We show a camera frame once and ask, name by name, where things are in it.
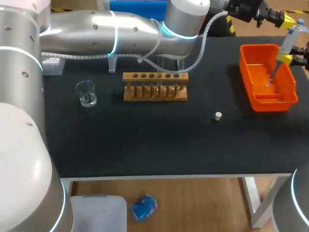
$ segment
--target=small white cap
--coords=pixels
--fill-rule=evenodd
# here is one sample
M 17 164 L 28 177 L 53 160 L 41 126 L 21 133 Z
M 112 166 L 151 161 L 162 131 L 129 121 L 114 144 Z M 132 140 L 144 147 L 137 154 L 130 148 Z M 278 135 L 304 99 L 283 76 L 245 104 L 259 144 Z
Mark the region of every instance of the small white cap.
M 222 117 L 222 113 L 221 113 L 221 112 L 217 112 L 217 113 L 215 114 L 215 116 L 214 116 L 214 119 L 215 119 L 216 121 L 219 121 L 219 120 L 221 119 L 221 117 Z

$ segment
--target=silver robot arm segment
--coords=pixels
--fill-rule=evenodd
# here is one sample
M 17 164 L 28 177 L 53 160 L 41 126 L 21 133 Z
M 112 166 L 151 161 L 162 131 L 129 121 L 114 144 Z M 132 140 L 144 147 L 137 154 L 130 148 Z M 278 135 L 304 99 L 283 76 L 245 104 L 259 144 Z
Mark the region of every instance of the silver robot arm segment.
M 163 22 L 122 12 L 77 11 L 51 16 L 43 52 L 68 55 L 146 54 L 186 57 L 205 20 L 209 0 L 171 0 Z
M 0 0 L 0 232 L 72 230 L 46 148 L 40 32 L 49 14 L 48 0 Z

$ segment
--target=black table top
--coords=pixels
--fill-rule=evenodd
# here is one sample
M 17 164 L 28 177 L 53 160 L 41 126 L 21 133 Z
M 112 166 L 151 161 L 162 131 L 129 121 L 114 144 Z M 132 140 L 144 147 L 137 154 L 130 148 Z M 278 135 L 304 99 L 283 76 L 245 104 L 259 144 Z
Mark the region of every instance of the black table top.
M 208 38 L 189 73 L 186 102 L 123 102 L 122 72 L 153 72 L 119 58 L 67 60 L 62 76 L 45 76 L 46 133 L 60 177 L 291 173 L 309 157 L 309 81 L 292 67 L 298 103 L 286 113 L 255 113 L 239 70 L 242 44 L 282 37 Z M 200 48 L 186 59 L 194 62 Z M 96 84 L 98 103 L 83 108 L 77 82 Z M 219 123 L 211 118 L 223 114 Z

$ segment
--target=cable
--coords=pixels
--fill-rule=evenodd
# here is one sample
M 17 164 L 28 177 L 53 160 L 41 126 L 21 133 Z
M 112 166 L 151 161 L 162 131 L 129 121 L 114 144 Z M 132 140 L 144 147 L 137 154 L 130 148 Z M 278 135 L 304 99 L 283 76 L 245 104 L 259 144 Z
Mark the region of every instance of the cable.
M 65 59 L 98 59 L 98 58 L 108 58 L 108 57 L 134 57 L 134 58 L 137 58 L 137 59 L 142 59 L 143 61 L 150 64 L 155 69 L 157 69 L 158 72 L 161 72 L 161 73 L 170 73 L 170 74 L 179 74 L 179 73 L 184 73 L 184 72 L 187 73 L 187 72 L 191 71 L 192 69 L 194 69 L 200 63 L 200 61 L 202 60 L 202 57 L 204 55 L 205 45 L 206 45 L 207 34 L 208 34 L 208 31 L 209 31 L 212 23 L 217 18 L 219 18 L 221 16 L 227 16 L 227 14 L 228 14 L 228 12 L 224 11 L 224 12 L 220 12 L 220 13 L 216 14 L 214 17 L 211 18 L 211 20 L 208 22 L 207 26 L 205 27 L 205 31 L 204 31 L 203 39 L 202 39 L 201 50 L 199 52 L 198 58 L 193 65 L 191 65 L 189 68 L 186 68 L 185 70 L 172 71 L 172 70 L 163 69 L 160 66 L 156 65 L 155 63 L 153 63 L 148 58 L 145 58 L 145 57 L 142 57 L 141 55 L 136 55 L 136 54 L 111 54 L 111 55 L 105 54 L 105 55 L 92 55 L 92 56 L 73 56 L 73 55 L 64 55 L 64 54 L 42 52 L 42 56 L 43 57 L 65 58 Z

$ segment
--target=wooden test tube rack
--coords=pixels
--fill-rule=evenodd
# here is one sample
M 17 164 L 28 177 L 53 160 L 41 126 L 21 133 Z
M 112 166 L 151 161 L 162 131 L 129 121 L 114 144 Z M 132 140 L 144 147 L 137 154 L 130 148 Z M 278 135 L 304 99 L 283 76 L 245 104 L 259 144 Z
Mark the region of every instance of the wooden test tube rack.
M 169 74 L 165 72 L 124 72 L 126 82 L 124 101 L 155 102 L 155 101 L 186 101 L 188 100 L 186 83 L 189 81 L 187 72 Z

